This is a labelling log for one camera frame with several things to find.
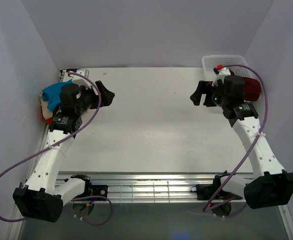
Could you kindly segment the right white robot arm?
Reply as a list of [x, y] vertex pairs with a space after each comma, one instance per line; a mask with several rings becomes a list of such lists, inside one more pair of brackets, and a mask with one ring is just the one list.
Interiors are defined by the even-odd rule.
[[261, 94], [261, 85], [256, 79], [229, 75], [213, 81], [199, 81], [190, 100], [195, 106], [204, 96], [204, 106], [220, 107], [223, 116], [238, 135], [249, 160], [254, 179], [239, 177], [236, 170], [214, 177], [213, 183], [202, 193], [209, 201], [223, 199], [228, 194], [242, 198], [251, 209], [286, 205], [293, 195], [293, 172], [287, 172], [277, 160], [263, 133], [264, 121], [253, 102]]

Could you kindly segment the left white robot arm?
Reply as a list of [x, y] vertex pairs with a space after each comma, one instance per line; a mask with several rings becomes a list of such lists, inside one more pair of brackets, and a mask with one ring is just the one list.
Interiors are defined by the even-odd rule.
[[91, 178], [85, 174], [74, 174], [60, 186], [55, 184], [63, 158], [81, 128], [82, 115], [88, 110], [109, 106], [115, 97], [101, 81], [96, 81], [95, 86], [99, 94], [86, 83], [69, 82], [62, 86], [60, 103], [53, 111], [46, 138], [48, 150], [41, 154], [25, 185], [13, 193], [22, 216], [54, 223], [65, 204], [74, 198], [87, 200], [93, 195]]

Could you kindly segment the dark red t shirt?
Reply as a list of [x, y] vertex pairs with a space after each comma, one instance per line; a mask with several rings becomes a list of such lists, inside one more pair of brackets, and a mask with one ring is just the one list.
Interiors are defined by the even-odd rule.
[[258, 80], [250, 77], [235, 75], [227, 76], [229, 96], [233, 103], [256, 102], [261, 95], [261, 85]]

